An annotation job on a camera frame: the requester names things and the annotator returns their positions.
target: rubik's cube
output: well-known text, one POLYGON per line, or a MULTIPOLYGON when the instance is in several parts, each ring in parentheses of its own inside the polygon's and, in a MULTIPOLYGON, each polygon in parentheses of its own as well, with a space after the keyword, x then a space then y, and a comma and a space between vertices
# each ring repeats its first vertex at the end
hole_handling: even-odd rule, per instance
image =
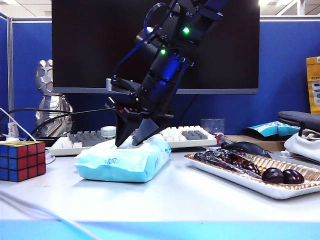
POLYGON ((46 173, 45 143, 0 143, 0 180, 21 182, 46 173))

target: ceiling light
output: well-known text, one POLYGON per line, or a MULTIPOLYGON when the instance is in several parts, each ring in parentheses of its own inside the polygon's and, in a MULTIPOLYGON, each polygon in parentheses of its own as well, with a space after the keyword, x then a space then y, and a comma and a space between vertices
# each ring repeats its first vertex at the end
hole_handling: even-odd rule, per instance
POLYGON ((0 2, 5 2, 8 5, 19 5, 16 0, 0 0, 0 2))

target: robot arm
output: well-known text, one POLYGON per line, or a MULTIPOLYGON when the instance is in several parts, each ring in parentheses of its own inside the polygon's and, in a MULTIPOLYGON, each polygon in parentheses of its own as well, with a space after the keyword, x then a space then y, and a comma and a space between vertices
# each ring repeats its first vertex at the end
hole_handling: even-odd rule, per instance
POLYGON ((227 1, 172 0, 169 17, 162 26, 145 27, 136 36, 136 44, 142 43, 139 51, 150 69, 141 84, 112 76, 111 84, 130 92, 127 100, 111 97, 107 100, 107 105, 116 109, 116 146, 136 129, 134 146, 167 127, 167 119, 174 117, 170 111, 171 98, 185 70, 194 65, 185 51, 196 48, 213 29, 223 17, 220 11, 227 1))

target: desk surface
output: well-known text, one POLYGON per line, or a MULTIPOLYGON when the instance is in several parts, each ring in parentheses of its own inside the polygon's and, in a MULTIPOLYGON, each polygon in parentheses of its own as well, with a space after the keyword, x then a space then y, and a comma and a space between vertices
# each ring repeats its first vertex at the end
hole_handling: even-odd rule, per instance
MULTIPOLYGON (((274 200, 190 167, 185 154, 173 153, 147 183, 85 180, 74 167, 76 159, 57 157, 46 174, 19 183, 0 181, 0 190, 86 222, 320 221, 320 192, 274 200)), ((0 210, 2 220, 50 218, 7 202, 0 210)))

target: blue square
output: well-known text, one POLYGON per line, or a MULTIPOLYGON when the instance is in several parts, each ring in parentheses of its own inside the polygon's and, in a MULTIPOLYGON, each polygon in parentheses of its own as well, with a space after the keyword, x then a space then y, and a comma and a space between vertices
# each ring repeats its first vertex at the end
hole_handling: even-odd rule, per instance
POLYGON ((8 168, 8 158, 6 156, 0 156, 0 168, 2 169, 8 168))
POLYGON ((0 156, 8 157, 8 148, 9 148, 9 146, 0 145, 0 156))
POLYGON ((17 158, 18 157, 18 148, 15 146, 9 147, 9 157, 17 158))
POLYGON ((18 160, 16 158, 9 158, 9 169, 18 170, 18 160))
POLYGON ((0 180, 9 180, 9 170, 0 168, 0 180))
POLYGON ((9 171, 9 179, 12 182, 18 182, 18 172, 17 171, 9 171))

